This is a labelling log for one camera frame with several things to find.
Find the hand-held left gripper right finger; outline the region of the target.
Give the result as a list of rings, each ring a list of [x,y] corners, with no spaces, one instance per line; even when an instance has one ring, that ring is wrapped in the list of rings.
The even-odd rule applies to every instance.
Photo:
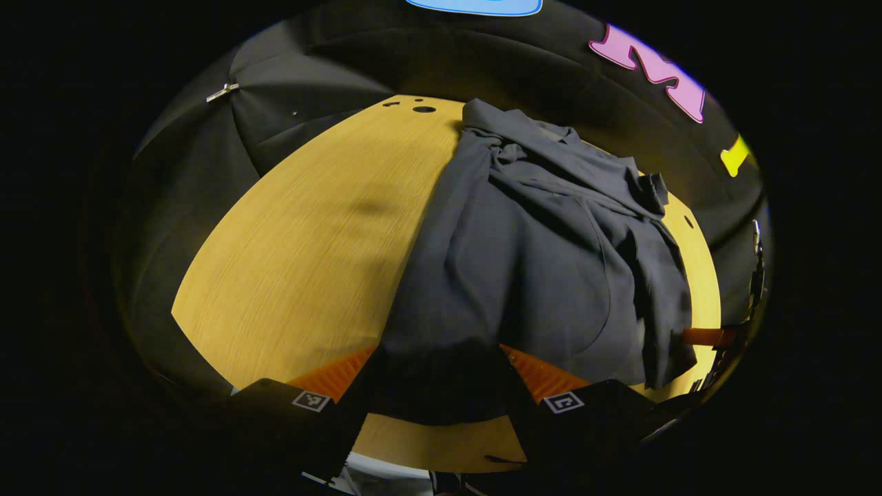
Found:
[[[657,402],[618,380],[589,382],[501,344],[505,408],[527,466],[582,481],[627,464],[656,427]]]

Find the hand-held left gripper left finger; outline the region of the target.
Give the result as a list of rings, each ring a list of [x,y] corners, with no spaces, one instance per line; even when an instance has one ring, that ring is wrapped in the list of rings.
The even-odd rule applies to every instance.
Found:
[[[336,477],[365,424],[377,346],[287,382],[261,379],[230,395],[231,443],[256,467]]]

